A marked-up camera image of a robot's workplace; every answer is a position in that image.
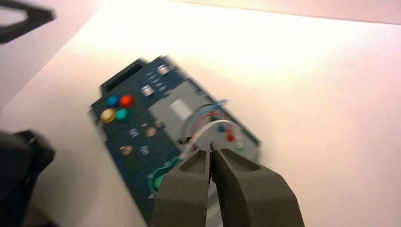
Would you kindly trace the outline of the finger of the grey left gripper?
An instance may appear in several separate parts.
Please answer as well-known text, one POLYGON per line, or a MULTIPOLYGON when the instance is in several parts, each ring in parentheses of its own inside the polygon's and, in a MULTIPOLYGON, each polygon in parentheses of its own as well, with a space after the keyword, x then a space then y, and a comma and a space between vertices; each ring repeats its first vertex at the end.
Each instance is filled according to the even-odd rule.
POLYGON ((26 13, 26 18, 22 21, 0 26, 1 44, 9 43, 56 19, 55 13, 51 9, 40 8, 17 0, 1 0, 0 6, 22 10, 26 13))

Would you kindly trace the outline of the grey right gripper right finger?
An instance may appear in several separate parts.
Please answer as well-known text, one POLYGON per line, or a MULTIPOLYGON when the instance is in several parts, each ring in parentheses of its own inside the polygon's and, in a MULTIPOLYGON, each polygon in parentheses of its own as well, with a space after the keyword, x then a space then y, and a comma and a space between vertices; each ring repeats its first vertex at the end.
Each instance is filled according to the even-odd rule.
POLYGON ((227 148, 213 150, 216 184, 225 227, 303 227, 294 192, 285 179, 227 148))

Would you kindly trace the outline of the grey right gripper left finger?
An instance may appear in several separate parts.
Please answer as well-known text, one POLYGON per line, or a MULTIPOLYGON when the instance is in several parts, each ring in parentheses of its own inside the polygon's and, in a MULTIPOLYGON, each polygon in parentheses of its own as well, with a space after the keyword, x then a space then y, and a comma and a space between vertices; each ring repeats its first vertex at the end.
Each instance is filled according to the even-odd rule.
POLYGON ((151 227, 206 226, 210 156, 210 148, 198 148, 165 175, 156 195, 151 227))

